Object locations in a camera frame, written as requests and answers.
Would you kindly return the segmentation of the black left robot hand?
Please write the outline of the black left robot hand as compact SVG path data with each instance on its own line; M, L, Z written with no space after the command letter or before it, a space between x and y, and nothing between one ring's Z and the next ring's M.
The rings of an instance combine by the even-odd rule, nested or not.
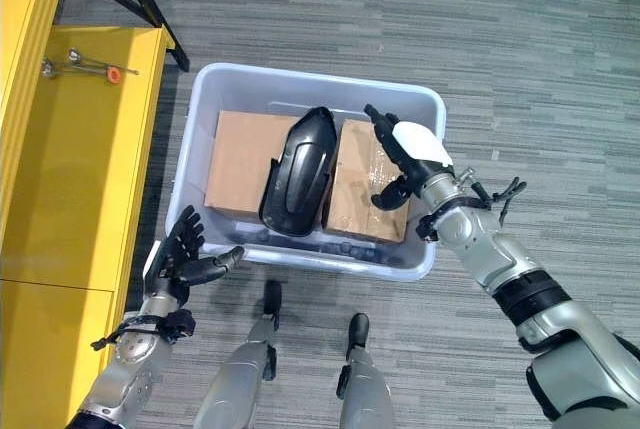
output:
M218 256L200 257L205 242L200 219L200 214L188 205L159 243L143 276L145 298L168 295L182 307L191 287L220 279L240 263L244 256L242 246L234 246Z

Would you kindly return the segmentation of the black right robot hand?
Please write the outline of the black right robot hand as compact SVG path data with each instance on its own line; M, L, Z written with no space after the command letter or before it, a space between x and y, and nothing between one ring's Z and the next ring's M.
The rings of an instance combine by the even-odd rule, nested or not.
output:
M451 157L429 128L401 121L392 113L382 114L371 104L365 105L364 112L371 119L385 154L400 170L395 180L379 194L371 196L376 208L383 211L398 209L412 195L420 198L431 178L440 174L454 176Z

